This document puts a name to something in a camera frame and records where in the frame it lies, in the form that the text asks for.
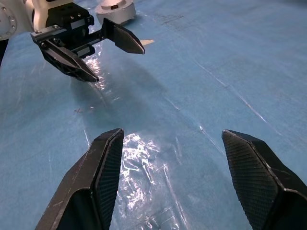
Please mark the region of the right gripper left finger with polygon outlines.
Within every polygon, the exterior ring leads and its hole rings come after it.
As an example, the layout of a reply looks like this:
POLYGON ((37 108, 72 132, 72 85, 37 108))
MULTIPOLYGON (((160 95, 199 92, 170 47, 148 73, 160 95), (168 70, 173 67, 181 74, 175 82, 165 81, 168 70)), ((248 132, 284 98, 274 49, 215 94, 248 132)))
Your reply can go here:
POLYGON ((66 172, 39 220, 37 230, 108 230, 116 202, 124 130, 93 140, 66 172))

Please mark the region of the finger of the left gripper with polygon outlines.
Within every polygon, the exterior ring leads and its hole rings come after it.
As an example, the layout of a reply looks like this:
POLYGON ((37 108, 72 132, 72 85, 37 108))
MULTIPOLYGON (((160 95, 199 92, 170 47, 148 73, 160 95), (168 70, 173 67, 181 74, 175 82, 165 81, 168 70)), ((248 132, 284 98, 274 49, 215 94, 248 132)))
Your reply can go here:
POLYGON ((145 49, 136 35, 107 18, 103 19, 102 38, 111 40, 115 46, 131 54, 145 54, 145 49))
POLYGON ((95 73, 78 57, 65 47, 59 47, 49 40, 39 43, 44 59, 60 72, 82 82, 98 82, 95 73))

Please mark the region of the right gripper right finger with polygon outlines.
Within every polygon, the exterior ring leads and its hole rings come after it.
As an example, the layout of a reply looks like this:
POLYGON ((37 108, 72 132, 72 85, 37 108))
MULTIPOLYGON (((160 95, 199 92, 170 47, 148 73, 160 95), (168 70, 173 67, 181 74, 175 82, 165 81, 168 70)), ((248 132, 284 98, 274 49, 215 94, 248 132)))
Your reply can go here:
POLYGON ((254 230, 305 230, 307 186, 261 139, 223 130, 236 195, 254 230))

